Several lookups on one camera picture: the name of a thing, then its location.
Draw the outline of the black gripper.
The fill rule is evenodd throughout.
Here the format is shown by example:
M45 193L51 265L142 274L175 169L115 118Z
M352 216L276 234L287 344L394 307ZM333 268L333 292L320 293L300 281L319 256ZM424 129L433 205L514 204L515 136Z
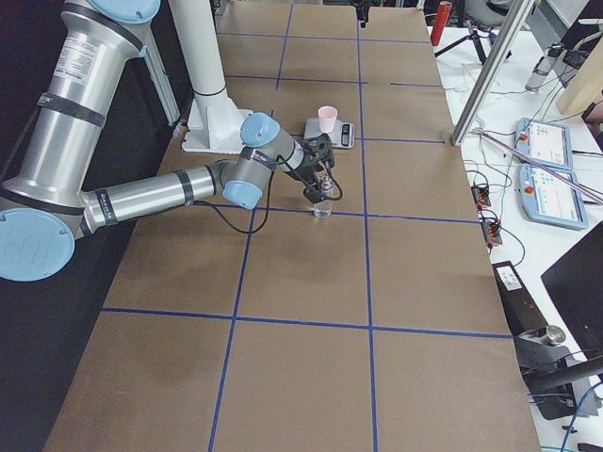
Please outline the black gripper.
M326 170L331 173L335 166L332 141L327 134L321 134L317 137L305 138L301 142L303 150L303 159L298 166L298 178L307 186L303 191L303 196L310 203L320 203L325 200L325 194L321 186L315 185L318 182L318 173ZM341 187L335 180L331 180L330 198L332 201L341 199Z

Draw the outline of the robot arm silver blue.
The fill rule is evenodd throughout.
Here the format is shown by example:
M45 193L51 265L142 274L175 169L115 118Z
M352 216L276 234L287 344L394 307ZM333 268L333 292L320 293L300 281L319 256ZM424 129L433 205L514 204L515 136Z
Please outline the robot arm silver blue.
M99 228L220 195L246 209L267 198L273 175L287 174L313 203L326 200L332 142L293 138L267 114L238 108L227 93L212 9L173 1L171 16L193 91L188 137L209 165L84 191L82 185L125 63L146 61L170 122L179 112L151 31L156 1L67 1L67 36L51 83L37 103L18 174L1 184L1 275L45 279L64 268L76 240Z

